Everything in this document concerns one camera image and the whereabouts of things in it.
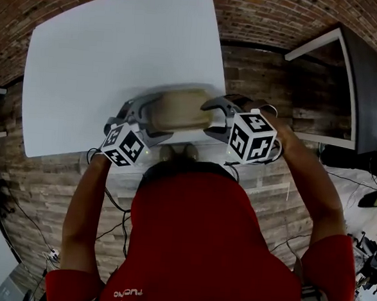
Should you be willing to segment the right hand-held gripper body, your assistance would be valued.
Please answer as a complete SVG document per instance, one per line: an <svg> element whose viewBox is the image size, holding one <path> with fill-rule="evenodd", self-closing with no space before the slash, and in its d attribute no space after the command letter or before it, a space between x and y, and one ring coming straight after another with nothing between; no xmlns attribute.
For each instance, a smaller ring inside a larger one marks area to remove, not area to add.
<svg viewBox="0 0 377 301"><path fill-rule="evenodd" d="M233 115L227 155L241 164L276 161L282 154L282 144L276 138L277 130L264 117L266 112L277 116L276 108L263 99L255 101L236 94L225 98L240 109Z"/></svg>

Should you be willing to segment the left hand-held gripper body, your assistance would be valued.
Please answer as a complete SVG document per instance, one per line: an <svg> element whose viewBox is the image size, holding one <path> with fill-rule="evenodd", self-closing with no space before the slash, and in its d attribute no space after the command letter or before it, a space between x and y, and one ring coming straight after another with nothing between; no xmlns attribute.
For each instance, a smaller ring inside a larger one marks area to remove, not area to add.
<svg viewBox="0 0 377 301"><path fill-rule="evenodd" d="M150 149L139 135L134 114L127 102L117 117L110 117L105 124L100 151L119 168L139 165L150 158Z"/></svg>

